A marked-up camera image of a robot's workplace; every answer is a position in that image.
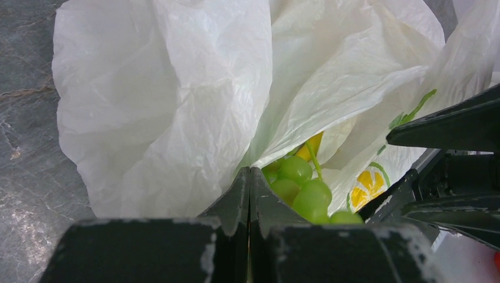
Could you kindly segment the white plastic bag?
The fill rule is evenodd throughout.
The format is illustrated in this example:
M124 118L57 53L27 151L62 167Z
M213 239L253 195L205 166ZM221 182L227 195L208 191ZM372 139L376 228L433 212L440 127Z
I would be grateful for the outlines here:
M498 1L448 38L424 1L68 1L60 146L97 217L191 217L322 134L328 210L359 210L423 153L388 132L486 89L498 48Z

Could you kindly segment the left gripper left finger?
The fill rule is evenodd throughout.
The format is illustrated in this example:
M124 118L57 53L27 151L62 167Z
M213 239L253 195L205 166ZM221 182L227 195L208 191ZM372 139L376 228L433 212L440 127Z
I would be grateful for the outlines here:
M246 282L249 177L194 218L92 219L71 225L41 282Z

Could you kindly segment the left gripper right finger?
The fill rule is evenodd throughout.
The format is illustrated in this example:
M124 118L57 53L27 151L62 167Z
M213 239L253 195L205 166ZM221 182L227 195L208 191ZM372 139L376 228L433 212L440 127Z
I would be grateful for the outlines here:
M445 282L429 240L410 223L314 225L250 171L254 282Z

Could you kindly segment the green fake grapes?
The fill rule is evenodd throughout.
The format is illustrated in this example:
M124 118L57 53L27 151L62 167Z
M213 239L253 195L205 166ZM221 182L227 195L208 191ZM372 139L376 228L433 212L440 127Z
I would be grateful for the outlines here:
M262 169L271 190L294 212L313 224L362 225L364 221L357 213L339 210L328 214L333 196L323 181L321 166L311 148L311 161L296 156L300 147Z

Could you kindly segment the yellow fake banana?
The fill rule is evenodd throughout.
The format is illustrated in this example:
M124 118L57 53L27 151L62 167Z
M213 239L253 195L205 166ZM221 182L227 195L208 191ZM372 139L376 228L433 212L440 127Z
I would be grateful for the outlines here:
M312 152L316 155L318 153L322 138L323 132L312 136L307 140L307 144L309 144L309 147L304 143L304 145L298 149L295 155L301 157L307 162L311 161L311 153L309 151L309 148L311 148Z

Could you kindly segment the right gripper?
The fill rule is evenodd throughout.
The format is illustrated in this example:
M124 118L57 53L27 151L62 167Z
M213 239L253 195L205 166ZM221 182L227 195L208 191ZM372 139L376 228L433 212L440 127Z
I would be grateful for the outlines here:
M418 202L402 216L499 251L499 85L387 135L388 144L431 149L415 164Z

